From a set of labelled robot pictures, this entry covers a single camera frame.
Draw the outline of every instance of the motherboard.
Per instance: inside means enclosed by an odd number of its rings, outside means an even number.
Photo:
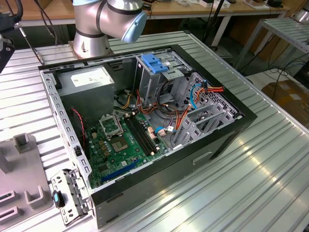
[[[110,136],[110,131],[120,125],[121,134]],[[131,117],[104,120],[86,130],[89,138],[92,173],[91,188],[139,167],[165,153],[165,144],[153,134],[151,126],[143,114]]]

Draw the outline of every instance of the label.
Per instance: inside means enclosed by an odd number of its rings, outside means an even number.
[[[92,84],[95,82],[104,82],[103,84],[110,84],[109,76],[104,72],[103,69],[97,69],[86,73],[80,73],[72,75],[71,80],[75,87]]]
[[[290,87],[287,84],[279,84],[279,86],[284,90],[290,89]]]
[[[168,131],[173,131],[173,130],[174,130],[174,127],[168,126]]]
[[[301,100],[301,97],[296,94],[296,93],[293,93],[293,94],[290,94],[290,96],[294,99],[294,100]]]
[[[121,164],[122,164],[122,166],[127,166],[126,161],[122,161]]]

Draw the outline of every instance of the aluminum workbench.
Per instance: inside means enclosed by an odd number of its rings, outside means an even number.
[[[258,118],[217,159],[120,216],[122,231],[302,231],[309,223],[309,131],[245,78],[184,32],[110,40],[115,53],[179,44]],[[38,49],[47,64],[74,60],[68,45]],[[29,50],[16,51],[0,75],[0,141],[27,132],[38,143],[47,179],[70,167]],[[53,206],[10,232],[96,231],[88,215],[65,228]]]
[[[249,51],[262,28],[267,29],[269,32],[261,42],[260,46],[257,48],[255,54],[264,48],[267,40],[269,40],[273,34],[279,36],[281,39],[294,46],[294,48],[287,55],[287,61],[292,57],[297,49],[303,53],[309,53],[309,25],[298,23],[292,18],[262,19],[257,24],[249,40],[242,49],[234,66],[235,69],[238,69],[242,64],[243,59],[245,58],[247,52]]]

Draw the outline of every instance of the green circuit board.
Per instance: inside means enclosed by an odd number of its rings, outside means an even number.
[[[150,125],[144,115],[139,113],[135,115],[135,119],[140,122],[148,135],[146,128]],[[152,140],[153,144],[159,148],[158,151],[154,155],[147,156],[129,130],[124,118],[120,118],[119,121],[124,131],[121,137],[116,136],[116,138],[108,140],[99,122],[86,130],[90,149],[88,161],[92,168],[89,179],[91,188],[97,188],[104,184],[104,178],[106,177],[110,178],[111,175],[116,175],[114,177],[116,178],[168,152],[164,143],[158,138],[156,142]],[[96,131],[95,138],[93,137],[93,131]]]

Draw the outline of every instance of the blue latch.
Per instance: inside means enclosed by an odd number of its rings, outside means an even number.
[[[153,54],[142,55],[141,59],[153,71],[153,73],[162,73],[169,70],[169,68],[164,66]]]

